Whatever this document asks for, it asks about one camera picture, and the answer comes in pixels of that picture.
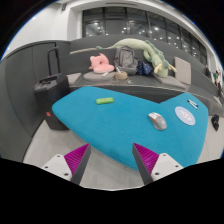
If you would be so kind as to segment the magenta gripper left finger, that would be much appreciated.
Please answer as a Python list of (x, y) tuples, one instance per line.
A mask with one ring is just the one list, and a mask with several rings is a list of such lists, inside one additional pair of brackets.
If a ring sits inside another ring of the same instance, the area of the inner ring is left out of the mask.
[(89, 143), (78, 147), (66, 155), (56, 154), (42, 169), (79, 185), (91, 154)]

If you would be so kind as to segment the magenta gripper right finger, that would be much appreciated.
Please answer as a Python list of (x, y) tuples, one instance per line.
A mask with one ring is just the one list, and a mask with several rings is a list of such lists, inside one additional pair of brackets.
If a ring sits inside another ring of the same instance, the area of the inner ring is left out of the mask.
[(133, 144), (132, 153), (145, 185), (183, 168), (182, 165), (167, 153), (157, 154), (137, 143)]

